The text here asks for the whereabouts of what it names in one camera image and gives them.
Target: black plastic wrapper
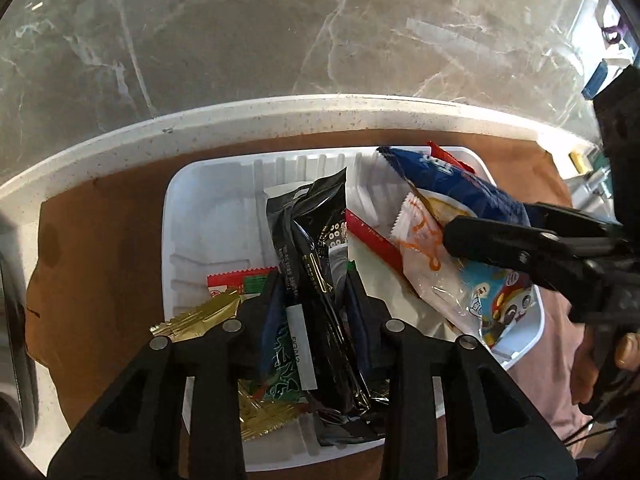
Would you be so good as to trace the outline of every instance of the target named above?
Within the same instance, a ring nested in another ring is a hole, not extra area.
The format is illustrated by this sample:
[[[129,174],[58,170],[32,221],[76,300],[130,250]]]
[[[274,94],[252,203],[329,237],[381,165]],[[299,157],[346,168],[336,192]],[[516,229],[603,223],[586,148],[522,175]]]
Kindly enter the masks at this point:
[[[342,298],[340,304],[336,301],[332,267],[334,278],[343,280],[346,274],[346,266],[344,273],[336,273],[336,261],[344,259],[346,248],[345,180],[342,170],[267,201],[271,237],[286,283],[285,302],[301,304],[305,318],[318,385],[305,394],[321,422],[316,424],[318,440],[327,445],[380,438],[383,424],[371,422],[386,410],[386,402],[372,397],[358,369]]]

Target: brown leather mat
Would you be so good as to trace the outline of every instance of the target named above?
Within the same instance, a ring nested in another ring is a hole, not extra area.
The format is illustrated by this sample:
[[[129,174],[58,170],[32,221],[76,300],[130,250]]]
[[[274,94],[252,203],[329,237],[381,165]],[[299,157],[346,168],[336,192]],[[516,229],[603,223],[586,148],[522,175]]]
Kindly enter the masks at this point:
[[[570,205],[551,156],[534,142],[409,130],[236,144],[98,178],[46,201],[40,211],[38,265],[27,291],[27,342],[30,355],[49,367],[70,427],[149,339],[148,328],[163,320],[162,206],[167,185],[181,167],[245,153],[420,145],[428,140],[472,149],[498,185],[523,202]],[[347,478],[343,474],[348,473],[349,478],[364,479],[377,477],[379,466],[380,452],[373,450],[310,469],[323,478]],[[279,477],[308,476],[306,469],[288,470]]]

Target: wire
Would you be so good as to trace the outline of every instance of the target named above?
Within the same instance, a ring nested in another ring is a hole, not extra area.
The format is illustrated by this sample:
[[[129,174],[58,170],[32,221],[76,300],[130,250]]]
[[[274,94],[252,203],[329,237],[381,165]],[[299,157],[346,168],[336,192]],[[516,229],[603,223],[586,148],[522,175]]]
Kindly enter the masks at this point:
[[[591,420],[585,424],[582,425],[582,427],[577,430],[574,431],[571,435],[569,435],[566,439],[564,439],[562,441],[563,444],[565,444],[567,446],[568,442],[571,442],[575,437],[577,437],[578,435],[580,435],[584,430],[586,430],[591,424],[594,423],[594,421],[597,420],[597,418],[602,414],[602,412],[604,412],[604,410],[606,409],[607,406],[609,406],[609,404],[614,400],[617,399],[623,395],[625,395],[627,393],[627,391],[631,388],[631,386],[633,386],[633,384],[635,384],[636,380],[638,379],[638,377],[640,377],[640,368],[638,368],[638,370],[636,370],[636,372],[633,374],[633,377],[630,378],[626,383],[625,386],[623,387],[623,389],[621,389],[617,395],[615,395],[614,397],[609,397],[609,399],[607,399],[606,402],[603,402],[602,405],[600,406],[600,408],[598,410],[596,410],[596,412],[593,414],[593,416],[591,417]]]
[[[606,430],[600,430],[600,431],[596,431],[595,433],[590,433],[588,435],[582,436],[580,438],[577,438],[576,440],[569,442],[567,444],[564,444],[565,447],[569,447],[572,446],[573,444],[577,444],[578,442],[581,442],[583,440],[587,440],[588,438],[591,438],[592,436],[597,436],[597,435],[601,435],[603,433],[610,433],[611,431],[616,431],[616,427],[614,426],[613,428],[607,428]]]

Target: white basket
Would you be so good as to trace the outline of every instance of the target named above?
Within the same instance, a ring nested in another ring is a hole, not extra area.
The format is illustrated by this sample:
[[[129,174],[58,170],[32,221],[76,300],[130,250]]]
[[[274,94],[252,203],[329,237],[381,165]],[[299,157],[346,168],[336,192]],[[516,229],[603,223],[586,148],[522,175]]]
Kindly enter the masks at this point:
[[[428,150],[424,146],[410,149]],[[474,152],[461,147],[445,149],[473,167],[478,176],[494,183]],[[347,168],[347,207],[388,236],[409,188],[375,147],[241,155],[203,160],[182,168],[169,183],[164,199],[162,297],[165,319],[209,299],[209,274],[277,265],[265,214],[265,188],[313,181],[344,167]],[[513,366],[542,336],[544,312],[537,287],[534,293],[536,307],[494,347],[494,356],[505,369]],[[188,382],[183,409],[187,428],[191,420],[192,387],[193,383]],[[440,415],[444,409],[437,393],[436,411]],[[244,461],[247,471],[273,470],[324,462],[382,443],[383,440],[379,440],[320,447],[310,417],[302,416],[280,430],[244,443]]]

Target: marble tile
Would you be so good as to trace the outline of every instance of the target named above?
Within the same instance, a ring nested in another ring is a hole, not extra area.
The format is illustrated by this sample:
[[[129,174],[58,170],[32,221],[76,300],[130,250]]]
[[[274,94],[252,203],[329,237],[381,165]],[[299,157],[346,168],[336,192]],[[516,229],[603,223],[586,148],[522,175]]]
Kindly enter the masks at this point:
[[[139,120],[289,94],[453,100],[595,139],[580,90],[584,43],[602,38],[574,41],[588,1],[15,0],[0,20],[0,180]]]

